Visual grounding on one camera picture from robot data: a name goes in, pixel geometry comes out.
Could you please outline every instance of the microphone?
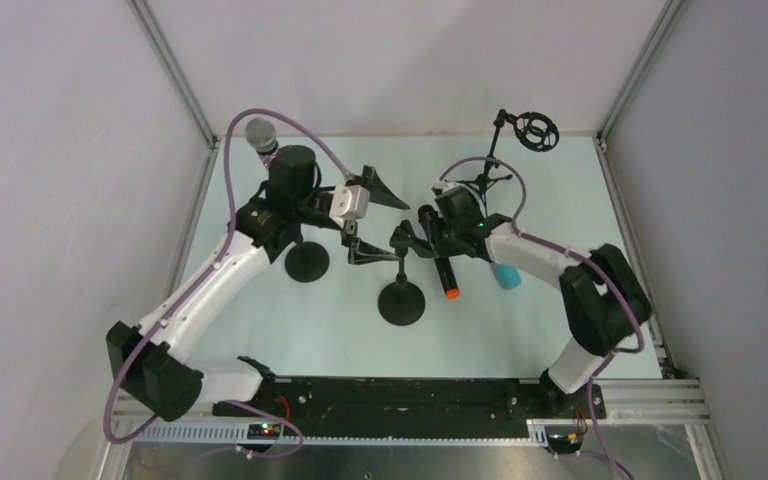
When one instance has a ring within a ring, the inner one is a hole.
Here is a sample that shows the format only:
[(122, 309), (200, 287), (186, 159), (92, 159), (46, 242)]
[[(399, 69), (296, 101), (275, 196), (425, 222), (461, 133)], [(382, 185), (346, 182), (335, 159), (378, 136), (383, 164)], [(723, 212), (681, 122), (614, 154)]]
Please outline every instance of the microphone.
[(275, 125), (269, 120), (255, 117), (246, 124), (246, 141), (254, 148), (263, 166), (268, 170), (278, 152)]

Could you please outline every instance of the black microphone stand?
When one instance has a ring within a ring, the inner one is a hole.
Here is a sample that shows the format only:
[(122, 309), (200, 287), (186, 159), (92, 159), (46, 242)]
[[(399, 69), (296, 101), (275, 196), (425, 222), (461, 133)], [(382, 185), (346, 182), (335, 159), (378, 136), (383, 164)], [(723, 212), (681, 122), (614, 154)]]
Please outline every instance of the black microphone stand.
[[(490, 152), (487, 154), (488, 158), (496, 158), (494, 156), (496, 153), (496, 142), (499, 141), (499, 133), (501, 133), (502, 127), (505, 126), (507, 115), (508, 112), (506, 112), (504, 109), (499, 110), (499, 113), (496, 114), (496, 120), (493, 120), (493, 126), (496, 127), (496, 131), (493, 132), (493, 142), (490, 144)], [(513, 175), (490, 178), (490, 170), (498, 167), (499, 165), (493, 162), (484, 162), (484, 171), (475, 177), (475, 180), (462, 180), (458, 182), (472, 190), (478, 196), (478, 198), (481, 200), (481, 204), (484, 205), (485, 213), (487, 210), (487, 191), (490, 190), (493, 185), (496, 185), (503, 180), (510, 180), (514, 178)]]
[[(517, 125), (519, 120), (523, 121), (522, 127)], [(545, 124), (545, 126), (535, 125), (535, 120)], [(496, 114), (496, 119), (493, 120), (493, 126), (496, 127), (496, 131), (493, 132), (493, 142), (490, 144), (490, 152), (487, 154), (488, 158), (496, 158), (496, 143), (499, 141), (499, 133), (501, 133), (502, 127), (504, 127), (506, 123), (510, 123), (514, 127), (514, 134), (517, 139), (519, 139), (520, 143), (529, 150), (535, 152), (548, 152), (558, 144), (558, 127), (555, 126), (552, 120), (547, 116), (537, 112), (526, 112), (516, 116), (508, 113), (503, 108), (499, 110), (499, 113)], [(469, 188), (478, 196), (479, 200), (481, 200), (481, 204), (484, 206), (485, 213), (487, 213), (487, 191), (490, 190), (493, 185), (496, 185), (503, 180), (514, 178), (513, 175), (490, 178), (490, 170), (493, 168), (499, 168), (499, 165), (493, 162), (484, 162), (484, 170), (475, 177), (475, 180), (458, 181), (458, 183)]]

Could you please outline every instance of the white wall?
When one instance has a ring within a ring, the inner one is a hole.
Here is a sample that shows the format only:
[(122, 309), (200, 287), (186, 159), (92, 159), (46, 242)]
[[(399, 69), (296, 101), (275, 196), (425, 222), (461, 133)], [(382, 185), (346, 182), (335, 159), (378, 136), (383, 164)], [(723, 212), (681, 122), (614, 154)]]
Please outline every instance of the white wall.
[(0, 1), (0, 479), (101, 416), (104, 335), (161, 299), (205, 152), (126, 2)]
[(608, 148), (672, 353), (768, 478), (768, 2), (689, 2)]
[(664, 0), (149, 3), (215, 132), (259, 106), (424, 134), (491, 131), (499, 108), (596, 131)]

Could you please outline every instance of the marker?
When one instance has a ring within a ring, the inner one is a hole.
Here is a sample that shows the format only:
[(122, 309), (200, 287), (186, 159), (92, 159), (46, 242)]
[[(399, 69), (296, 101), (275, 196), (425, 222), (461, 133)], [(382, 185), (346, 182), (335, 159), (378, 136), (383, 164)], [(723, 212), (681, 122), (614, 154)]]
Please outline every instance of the marker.
[(452, 271), (452, 264), (449, 258), (435, 258), (434, 266), (437, 267), (437, 276), (440, 277), (440, 285), (443, 286), (443, 293), (446, 298), (454, 300), (461, 296), (458, 290), (458, 281), (455, 279), (455, 272)]

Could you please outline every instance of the black tripod stand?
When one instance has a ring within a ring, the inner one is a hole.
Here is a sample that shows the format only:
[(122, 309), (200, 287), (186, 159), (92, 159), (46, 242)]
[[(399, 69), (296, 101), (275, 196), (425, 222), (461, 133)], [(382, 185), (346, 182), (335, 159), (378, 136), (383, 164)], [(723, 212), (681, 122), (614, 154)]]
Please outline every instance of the black tripod stand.
[(408, 247), (414, 243), (412, 236), (413, 229), (407, 220), (396, 227), (390, 236), (390, 246), (396, 250), (399, 261), (399, 273), (396, 280), (378, 294), (378, 312), (384, 320), (400, 327), (416, 322), (425, 313), (425, 295), (405, 275), (405, 257)]
[[(496, 119), (493, 120), (493, 126), (496, 127), (496, 131), (493, 132), (493, 142), (490, 144), (490, 153), (487, 154), (488, 158), (496, 158), (494, 156), (496, 153), (496, 142), (499, 141), (499, 133), (501, 133), (506, 123), (510, 123), (513, 126), (514, 135), (529, 150), (548, 152), (558, 144), (558, 127), (546, 115), (537, 112), (525, 112), (516, 116), (502, 109), (499, 110), (499, 113), (496, 114)], [(514, 177), (513, 175), (505, 175), (504, 177), (490, 178), (490, 170), (493, 168), (499, 168), (499, 165), (493, 162), (484, 162), (484, 171), (475, 177), (475, 180), (461, 180), (458, 182), (476, 194), (482, 206), (484, 206), (485, 214), (487, 213), (487, 191), (493, 185)]]

